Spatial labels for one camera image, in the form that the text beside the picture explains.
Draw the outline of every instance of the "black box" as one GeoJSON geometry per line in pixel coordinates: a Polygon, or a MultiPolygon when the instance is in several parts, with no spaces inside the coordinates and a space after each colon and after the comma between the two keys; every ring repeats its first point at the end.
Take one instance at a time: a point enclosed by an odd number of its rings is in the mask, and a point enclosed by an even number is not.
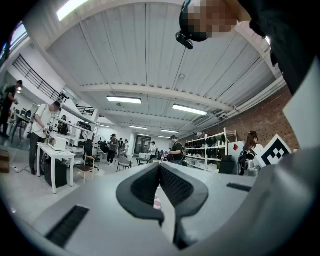
{"type": "MultiPolygon", "coordinates": [[[[52,187],[51,182],[51,157],[44,163],[45,181],[52,187]]],[[[55,160],[55,187],[67,185],[67,165],[60,160],[55,160]]]]}

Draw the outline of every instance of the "white table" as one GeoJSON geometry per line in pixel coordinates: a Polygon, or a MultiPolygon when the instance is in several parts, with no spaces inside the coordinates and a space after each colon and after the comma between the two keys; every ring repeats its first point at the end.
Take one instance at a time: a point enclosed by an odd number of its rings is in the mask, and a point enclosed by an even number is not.
{"type": "Polygon", "coordinates": [[[38,142],[38,150],[36,154],[36,171],[37,176],[40,177],[40,150],[43,150],[49,157],[51,157],[51,183],[52,183],[52,192],[57,193],[56,188],[56,159],[67,158],[70,159],[70,187],[74,186],[74,163],[75,155],[70,151],[56,151],[52,147],[48,146],[45,143],[38,142]]]}

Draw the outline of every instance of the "wooden chair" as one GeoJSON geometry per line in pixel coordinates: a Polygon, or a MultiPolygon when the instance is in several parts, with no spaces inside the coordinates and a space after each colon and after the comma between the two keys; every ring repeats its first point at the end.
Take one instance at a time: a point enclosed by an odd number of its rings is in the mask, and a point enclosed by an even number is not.
{"type": "Polygon", "coordinates": [[[119,156],[119,160],[118,160],[118,166],[116,168],[116,172],[118,172],[118,168],[120,166],[120,172],[121,172],[121,166],[122,166],[122,170],[124,170],[125,168],[130,168],[131,167],[131,161],[129,161],[128,159],[126,159],[124,156],[119,156]]]}
{"type": "Polygon", "coordinates": [[[94,157],[86,155],[84,157],[84,164],[77,165],[76,167],[83,172],[83,183],[86,183],[86,173],[92,172],[92,179],[94,179],[94,169],[95,169],[95,158],[94,157]],[[86,165],[87,158],[93,160],[92,167],[89,165],[86,165]]]}

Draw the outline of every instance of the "black railing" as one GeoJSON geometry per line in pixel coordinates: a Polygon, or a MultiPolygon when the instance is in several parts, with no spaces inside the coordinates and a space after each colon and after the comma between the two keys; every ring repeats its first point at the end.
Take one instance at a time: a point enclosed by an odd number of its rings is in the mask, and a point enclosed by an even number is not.
{"type": "Polygon", "coordinates": [[[92,116],[94,114],[95,109],[90,106],[76,106],[80,113],[84,116],[92,116]]]}
{"type": "Polygon", "coordinates": [[[53,99],[54,101],[62,101],[64,98],[67,98],[65,95],[61,95],[53,89],[40,75],[38,75],[28,62],[26,62],[24,57],[21,56],[21,54],[19,54],[19,57],[12,65],[50,99],[53,99]]]}

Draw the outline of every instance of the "ceiling beam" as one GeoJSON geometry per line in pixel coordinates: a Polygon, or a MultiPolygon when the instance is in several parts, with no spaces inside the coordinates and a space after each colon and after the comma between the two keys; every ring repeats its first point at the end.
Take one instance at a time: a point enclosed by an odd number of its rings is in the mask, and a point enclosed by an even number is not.
{"type": "Polygon", "coordinates": [[[232,107],[226,104],[220,103],[212,99],[204,98],[201,96],[197,96],[197,95],[193,95],[193,94],[189,94],[181,91],[176,91],[176,90],[146,87],[146,86],[139,86],[139,85],[122,85],[122,84],[121,85],[112,84],[111,86],[109,84],[88,85],[88,86],[82,86],[79,89],[79,91],[82,93],[115,91],[118,93],[149,94],[149,95],[176,98],[176,99],[181,99],[189,102],[199,103],[199,104],[212,107],[214,109],[220,109],[228,112],[234,110],[232,107]]]}
{"type": "Polygon", "coordinates": [[[190,121],[187,120],[181,120],[181,119],[175,119],[175,118],[169,118],[164,116],[156,116],[156,115],[148,115],[148,114],[140,114],[140,113],[132,113],[132,112],[124,112],[124,111],[115,111],[115,110],[102,110],[101,113],[111,116],[122,116],[127,117],[128,115],[130,117],[134,118],[140,118],[140,119],[147,119],[147,120],[156,120],[156,121],[163,121],[163,122],[172,122],[176,124],[189,124],[190,121]]]}

